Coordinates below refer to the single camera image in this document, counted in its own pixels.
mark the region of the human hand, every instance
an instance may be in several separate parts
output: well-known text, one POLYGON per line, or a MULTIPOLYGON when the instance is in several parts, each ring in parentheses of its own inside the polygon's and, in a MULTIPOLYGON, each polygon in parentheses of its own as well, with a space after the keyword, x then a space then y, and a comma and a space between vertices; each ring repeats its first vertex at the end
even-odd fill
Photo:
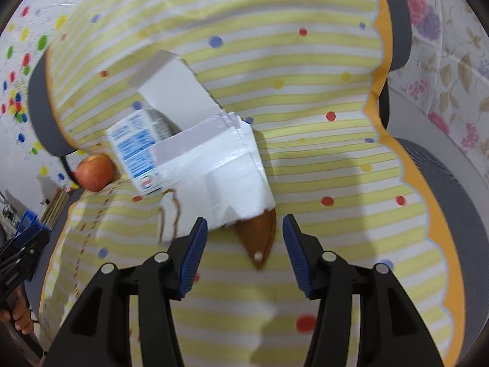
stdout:
MULTIPOLYGON (((15 320, 15 328, 18 331, 22 331, 22 334, 29 335, 34 331, 34 323, 32 322, 29 308, 24 298, 24 294, 20 290, 20 287, 14 290, 16 297, 14 310, 12 316, 15 320)), ((4 309, 0 309, 0 321, 10 321, 10 312, 4 309)))

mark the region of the brown pointed tip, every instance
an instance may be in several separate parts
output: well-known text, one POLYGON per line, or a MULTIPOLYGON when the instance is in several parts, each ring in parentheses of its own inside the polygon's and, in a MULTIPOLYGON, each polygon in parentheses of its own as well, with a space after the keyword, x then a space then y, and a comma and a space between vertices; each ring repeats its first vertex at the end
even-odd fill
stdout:
POLYGON ((243 243, 256 270, 263 269, 270 255, 277 227, 275 209, 267 210, 260 216, 234 224, 236 234, 243 243))

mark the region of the yellow striped fabric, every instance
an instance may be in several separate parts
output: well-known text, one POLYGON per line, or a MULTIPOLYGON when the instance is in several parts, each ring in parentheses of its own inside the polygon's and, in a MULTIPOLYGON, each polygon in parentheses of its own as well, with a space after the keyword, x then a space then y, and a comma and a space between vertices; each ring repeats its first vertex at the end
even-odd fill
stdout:
MULTIPOLYGON (((442 306, 448 270, 427 238, 425 201, 377 142, 363 112, 384 56, 379 0, 86 0, 50 46, 51 96, 63 128, 89 152, 112 154, 104 130, 141 96, 127 79, 156 51, 180 54, 227 111, 253 118, 277 202, 277 233, 255 271, 232 229, 209 234, 200 280, 173 303, 187 367, 303 365, 317 313, 295 282, 281 222, 352 264, 390 260, 442 355, 453 333, 442 306)), ((139 200, 124 178, 72 209, 51 259, 41 316, 54 338, 80 292, 108 261, 142 263, 157 244, 161 194, 139 200)), ((349 365, 356 365, 354 298, 349 365)), ((141 366, 137 300, 131 352, 141 366)))

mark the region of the floral fabric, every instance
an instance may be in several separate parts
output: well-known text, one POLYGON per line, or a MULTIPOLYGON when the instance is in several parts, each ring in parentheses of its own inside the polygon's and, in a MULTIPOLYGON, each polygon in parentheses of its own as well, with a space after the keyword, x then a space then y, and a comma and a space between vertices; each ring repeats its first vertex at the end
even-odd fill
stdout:
POLYGON ((489 37, 465 0, 407 0, 413 40, 391 91, 448 135, 489 186, 489 37))

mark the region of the apple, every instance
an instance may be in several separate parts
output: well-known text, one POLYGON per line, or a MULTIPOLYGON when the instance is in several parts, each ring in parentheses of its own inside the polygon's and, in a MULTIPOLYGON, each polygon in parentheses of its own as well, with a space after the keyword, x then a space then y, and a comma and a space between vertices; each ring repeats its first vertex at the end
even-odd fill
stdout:
POLYGON ((76 169, 80 186, 91 192, 100 192, 113 181, 116 168, 106 154, 96 153, 84 159, 76 169))

